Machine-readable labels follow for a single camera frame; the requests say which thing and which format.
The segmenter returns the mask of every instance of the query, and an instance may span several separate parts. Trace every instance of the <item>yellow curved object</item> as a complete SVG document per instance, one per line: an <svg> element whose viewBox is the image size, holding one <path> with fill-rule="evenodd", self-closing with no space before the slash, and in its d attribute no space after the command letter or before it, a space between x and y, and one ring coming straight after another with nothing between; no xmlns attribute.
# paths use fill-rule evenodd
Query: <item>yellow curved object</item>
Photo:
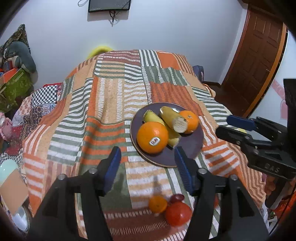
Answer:
<svg viewBox="0 0 296 241"><path fill-rule="evenodd" d="M87 59L92 58L92 57L99 55L101 53L106 53L106 52L112 51L112 50L113 49L111 49L108 46L103 46L103 45L98 46L90 52L90 54L87 56Z"/></svg>

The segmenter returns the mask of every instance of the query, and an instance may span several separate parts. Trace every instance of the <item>bed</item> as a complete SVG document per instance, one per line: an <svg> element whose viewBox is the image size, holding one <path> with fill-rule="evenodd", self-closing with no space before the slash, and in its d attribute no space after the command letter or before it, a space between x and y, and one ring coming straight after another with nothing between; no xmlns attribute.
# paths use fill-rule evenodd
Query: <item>bed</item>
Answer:
<svg viewBox="0 0 296 241"><path fill-rule="evenodd" d="M184 190L176 168L144 161L129 136L134 114L153 102L175 103L198 115L204 142L197 164L215 175L236 174L261 207L265 199L262 175L247 167L238 146L215 136L217 126L228 126L229 112L199 81L186 57L131 50L111 51L84 61L62 83L33 92L15 114L15 148L3 153L0 162L11 158L18 164L29 188L32 214L57 175L80 175L118 146L121 164L112 190L101 198L113 239L182 240L187 226L170 227L162 215L151 213L148 200L153 194L169 197L182 193L193 207L194 199ZM87 238L79 195L75 203L80 235ZM217 206L210 238L217 235L219 215Z"/></svg>

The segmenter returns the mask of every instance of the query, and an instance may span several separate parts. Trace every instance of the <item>wooden door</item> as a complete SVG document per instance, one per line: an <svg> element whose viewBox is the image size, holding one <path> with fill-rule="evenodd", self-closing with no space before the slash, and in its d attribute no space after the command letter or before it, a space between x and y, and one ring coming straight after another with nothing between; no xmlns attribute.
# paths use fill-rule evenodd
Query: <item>wooden door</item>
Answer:
<svg viewBox="0 0 296 241"><path fill-rule="evenodd" d="M283 23L279 19L253 8L249 10L249 14L240 51L236 53L237 58L222 84L223 89L232 95L236 107L239 106L233 110L229 106L230 111L238 116L246 116L250 106L256 105L255 99L259 101L258 94L262 92L264 85L268 85L266 80L282 40Z"/></svg>

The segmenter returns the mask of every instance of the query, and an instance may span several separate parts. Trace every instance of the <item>plate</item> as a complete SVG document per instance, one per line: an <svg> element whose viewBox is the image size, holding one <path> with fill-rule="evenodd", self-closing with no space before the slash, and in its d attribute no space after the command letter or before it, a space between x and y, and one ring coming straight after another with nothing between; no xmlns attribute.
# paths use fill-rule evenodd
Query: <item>plate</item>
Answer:
<svg viewBox="0 0 296 241"><path fill-rule="evenodd" d="M159 114L159 110L162 106L168 106L171 108L175 108L178 111L185 110L183 107L166 102L158 102L149 104L140 110L134 115L131 126L130 126L130 136L133 146L139 153L139 155L146 161L153 163L154 165L161 167L177 167L174 158L174 149L166 146L165 149L161 153L158 154L148 154L144 152L137 143L137 133L140 126L143 124L143 115L147 110L152 110L155 114ZM202 127L199 124L198 128L191 134L181 134L182 137L177 146L181 146L185 151L186 155L189 158L195 159L199 154L202 143L203 143L203 131Z"/></svg>

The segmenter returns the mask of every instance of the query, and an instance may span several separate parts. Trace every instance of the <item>door frame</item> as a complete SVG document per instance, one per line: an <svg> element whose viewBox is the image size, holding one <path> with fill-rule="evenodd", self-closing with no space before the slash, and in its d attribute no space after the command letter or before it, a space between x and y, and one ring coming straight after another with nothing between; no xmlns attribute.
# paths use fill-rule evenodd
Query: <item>door frame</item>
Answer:
<svg viewBox="0 0 296 241"><path fill-rule="evenodd" d="M237 46L237 50L235 52L235 55L232 59L232 62L231 62L231 65L227 71L227 74L225 75L225 78L222 82L222 85L221 87L225 86L226 83L227 83L227 80L228 80L228 77L236 63L236 60L239 56L239 53L240 53L240 50L242 48L242 44L243 44L243 41L244 41L244 38L246 36L246 32L247 32L247 27L248 27L248 24L249 24L249 19L250 19L250 14L251 14L251 8L254 8L256 10L260 10L264 13L267 13L266 11L260 9L260 8L257 8L257 7L253 7L252 5L248 5L248 10L247 10L247 15L246 15L246 21L244 23L244 28L243 28L243 31L242 31L242 35L241 35L241 38L239 40L239 44ZM285 47L285 42L286 42L286 35L287 35L287 26L283 23L283 27L282 27L282 32L281 32L281 40L280 40L280 44L279 44L279 49L277 51L277 54L276 54L276 57L275 57L275 60L274 60L274 63L270 69L270 72L263 84L263 86L261 87L259 93L257 94L257 96L255 97L255 99L253 100L253 102L250 104L250 106L248 107L248 109L246 110L246 112L242 115L244 118L248 117L252 112L253 110L255 109L255 107L257 106L257 104L260 102L260 100L263 98L267 88L270 86L275 74L276 74L276 71L278 69L278 66L280 64L280 61L281 61L281 58L282 58L282 54L283 54L283 51L284 51L284 47Z"/></svg>

